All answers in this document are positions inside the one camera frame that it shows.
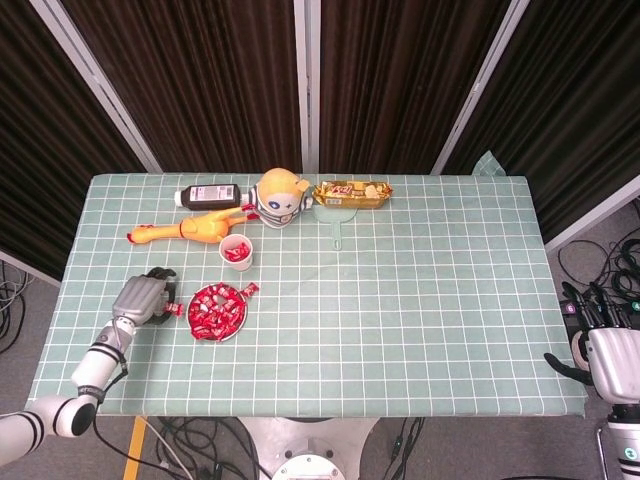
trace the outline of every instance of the dustpan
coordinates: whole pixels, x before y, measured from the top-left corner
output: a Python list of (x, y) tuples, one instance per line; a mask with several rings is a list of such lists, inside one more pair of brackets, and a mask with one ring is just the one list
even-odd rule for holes
[(313, 216), (320, 223), (331, 224), (331, 236), (333, 248), (335, 250), (342, 249), (342, 234), (340, 233), (340, 224), (350, 221), (358, 213), (357, 208), (327, 208), (323, 205), (313, 205)]

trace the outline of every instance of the yellow table leg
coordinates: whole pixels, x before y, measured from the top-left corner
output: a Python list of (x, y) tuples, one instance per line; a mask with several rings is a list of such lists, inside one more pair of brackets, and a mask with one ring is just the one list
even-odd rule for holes
[[(144, 431), (147, 425), (142, 421), (142, 417), (136, 417), (133, 423), (133, 431), (131, 432), (131, 443), (129, 443), (129, 456), (133, 458), (140, 458), (142, 454), (142, 443), (144, 442)], [(124, 476), (122, 480), (136, 480), (138, 476), (138, 462), (127, 459), (127, 464), (124, 468)]]

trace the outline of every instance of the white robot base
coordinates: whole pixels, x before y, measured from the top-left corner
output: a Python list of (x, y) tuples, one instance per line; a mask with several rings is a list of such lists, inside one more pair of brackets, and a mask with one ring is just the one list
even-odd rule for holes
[[(273, 480), (358, 480), (364, 444), (378, 418), (239, 419)], [(261, 473), (261, 480), (267, 480)]]

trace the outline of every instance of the green dustpan handle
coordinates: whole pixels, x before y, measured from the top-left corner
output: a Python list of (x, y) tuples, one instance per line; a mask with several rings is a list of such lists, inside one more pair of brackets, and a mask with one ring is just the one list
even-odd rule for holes
[(340, 235), (340, 222), (331, 224), (331, 232), (333, 233), (333, 248), (342, 250), (342, 236)]

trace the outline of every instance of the table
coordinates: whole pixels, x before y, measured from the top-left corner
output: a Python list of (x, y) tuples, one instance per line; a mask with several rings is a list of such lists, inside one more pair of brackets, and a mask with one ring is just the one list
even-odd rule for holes
[(259, 178), (95, 177), (30, 400), (76, 395), (71, 374), (125, 281), (163, 266), (178, 273), (184, 303), (219, 281), (255, 282), (260, 291), (242, 331), (225, 343), (194, 340), (184, 318), (139, 328), (130, 374), (102, 413), (584, 413), (584, 389), (543, 359), (552, 352), (571, 361), (571, 354), (524, 178), (357, 175), (390, 182), (394, 194), (342, 226), (341, 251), (332, 249), (329, 225), (309, 212), (283, 230), (255, 221), (234, 227), (256, 251), (244, 273), (222, 268), (217, 245), (126, 239), (136, 225), (191, 215), (175, 207), (178, 189), (233, 182), (246, 191)]

